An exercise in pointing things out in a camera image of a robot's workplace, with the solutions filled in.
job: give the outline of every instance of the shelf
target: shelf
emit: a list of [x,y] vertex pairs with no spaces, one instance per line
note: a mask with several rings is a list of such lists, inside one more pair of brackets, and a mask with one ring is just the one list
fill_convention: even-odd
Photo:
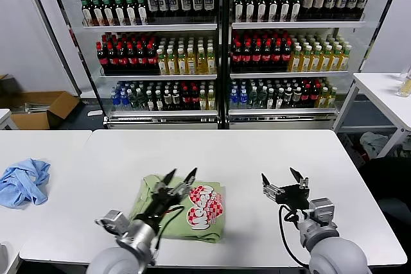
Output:
[[129,31],[196,31],[215,30],[217,24],[165,24],[165,25],[137,25],[137,26],[94,26],[83,27],[90,32],[129,32]]
[[107,81],[118,80],[216,80],[217,74],[207,75],[118,75],[100,76]]
[[361,28],[377,27],[377,22],[234,22],[233,29],[277,29],[277,28]]
[[293,78],[293,77],[328,77],[343,76],[348,71],[331,71],[331,72],[280,72],[280,73],[231,73],[231,78]]
[[335,108],[285,108],[285,109],[230,109],[229,116],[306,116],[313,114],[335,114]]

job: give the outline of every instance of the bottle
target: bottle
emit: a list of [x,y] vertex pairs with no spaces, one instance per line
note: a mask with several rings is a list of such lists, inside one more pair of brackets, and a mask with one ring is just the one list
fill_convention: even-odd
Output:
[[275,109],[280,109],[283,105],[284,88],[278,88],[277,97],[275,98]]
[[326,104],[327,100],[327,92],[328,88],[323,87],[321,90],[321,95],[317,98],[317,100],[314,103],[315,108],[324,108],[324,105]]
[[258,99],[257,87],[253,86],[251,88],[251,92],[250,92],[250,95],[249,95],[249,101],[247,103],[247,108],[248,109],[255,108],[255,106],[257,104],[257,99]]
[[355,19],[359,21],[362,18],[362,13],[364,12],[365,5],[368,0],[357,0],[356,10],[355,10]]
[[288,17],[288,9],[290,7],[290,1],[289,0],[281,0],[280,3],[280,22],[285,22]]
[[82,12],[84,16],[84,22],[85,25],[90,27],[94,26],[93,24],[93,15],[94,12],[92,13],[92,6],[88,0],[81,0],[82,2]]
[[214,59],[214,51],[211,46],[207,47],[207,66],[208,74],[216,74],[216,64]]
[[331,60],[331,50],[333,47],[331,45],[326,45],[325,52],[320,56],[320,62],[318,64],[318,72],[326,72],[328,70],[328,65]]
[[314,48],[314,53],[311,55],[310,63],[308,64],[308,72],[318,72],[319,62],[321,56],[321,45],[316,45]]
[[337,71],[338,70],[338,63],[341,57],[341,50],[342,50],[341,45],[335,46],[334,53],[332,54],[331,59],[328,63],[327,71]]
[[324,0],[314,0],[313,8],[311,11],[311,19],[312,20],[319,20],[321,19],[321,11],[324,5]]
[[346,45],[344,48],[344,53],[340,56],[340,61],[337,65],[338,71],[348,71],[348,60],[349,60],[349,52],[351,51],[351,45]]
[[234,21],[243,21],[243,0],[234,0]]
[[252,17],[254,15],[254,0],[245,1],[245,21],[252,22]]
[[300,62],[298,66],[299,72],[308,72],[308,66],[311,60],[311,50],[312,47],[310,45],[307,45],[305,51],[301,53]]
[[171,48],[167,49],[167,58],[168,58],[168,70],[170,72],[170,75],[176,75],[176,64],[175,64],[173,50]]
[[333,9],[336,0],[324,0],[324,6],[322,9],[322,19],[330,20],[333,18]]
[[103,12],[105,16],[105,20],[107,22],[107,25],[109,26],[114,26],[114,14],[113,14],[113,5],[111,3],[111,0],[103,0]]
[[265,20],[265,0],[257,1],[257,22]]
[[347,0],[345,5],[345,20],[355,21],[355,8],[358,0]]
[[290,22],[296,22],[300,12],[301,0],[293,0],[291,4]]
[[337,96],[337,87],[333,87],[331,92],[327,96],[327,100],[324,104],[325,108],[334,108],[335,107],[335,97]]
[[116,3],[115,8],[118,24],[120,26],[126,26],[123,0],[114,0],[114,2]]
[[278,16],[278,2],[277,0],[270,0],[270,6],[268,9],[268,21],[275,22],[279,20]]
[[170,9],[170,7],[168,6],[168,0],[158,0],[158,1],[159,1],[160,15],[162,17],[167,17],[168,11]]
[[298,72],[299,63],[301,57],[301,46],[297,45],[294,49],[293,55],[288,62],[287,71],[288,72]]
[[97,26],[105,26],[104,23],[104,16],[103,16],[103,6],[100,3],[100,0],[92,0],[93,4],[93,12],[94,16],[96,17],[96,25]]
[[345,6],[347,4],[347,0],[337,0],[335,2],[335,11],[333,18],[339,21],[344,20],[344,13],[345,13]]
[[182,48],[179,48],[177,50],[179,53],[179,73],[180,75],[185,75],[186,73],[186,56],[184,54],[184,50]]
[[203,10],[203,0],[193,0],[194,15],[201,16]]

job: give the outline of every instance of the water bottle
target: water bottle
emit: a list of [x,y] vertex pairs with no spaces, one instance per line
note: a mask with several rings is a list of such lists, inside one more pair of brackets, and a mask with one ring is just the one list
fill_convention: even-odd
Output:
[[247,109],[247,101],[249,97],[247,96],[247,90],[242,89],[240,94],[240,109]]
[[231,89],[230,94],[230,109],[237,109],[238,108],[238,97],[236,89]]

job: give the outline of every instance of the black cable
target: black cable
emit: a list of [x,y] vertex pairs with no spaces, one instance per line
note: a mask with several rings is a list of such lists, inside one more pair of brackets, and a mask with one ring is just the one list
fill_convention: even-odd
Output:
[[303,268],[306,268],[306,269],[308,270],[308,269],[309,269],[308,264],[302,263],[300,260],[298,260],[298,259],[296,258],[296,256],[291,252],[290,248],[289,248],[288,245],[287,245],[287,241],[286,241],[285,235],[284,235],[284,228],[283,228],[283,216],[282,216],[283,209],[286,209],[286,210],[288,210],[289,212],[291,212],[291,210],[290,210],[288,207],[286,207],[285,205],[281,205],[281,206],[280,206],[280,209],[278,210],[278,220],[279,220],[279,222],[280,222],[281,238],[283,239],[283,243],[284,243],[285,249],[287,250],[288,254],[291,256],[291,258],[292,258],[296,263],[298,263],[300,266],[302,266]]

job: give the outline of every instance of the white wall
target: white wall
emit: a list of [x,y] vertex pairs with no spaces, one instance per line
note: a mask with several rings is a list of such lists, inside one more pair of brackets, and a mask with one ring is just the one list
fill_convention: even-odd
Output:
[[11,74],[23,91],[76,94],[33,0],[0,0],[0,74]]

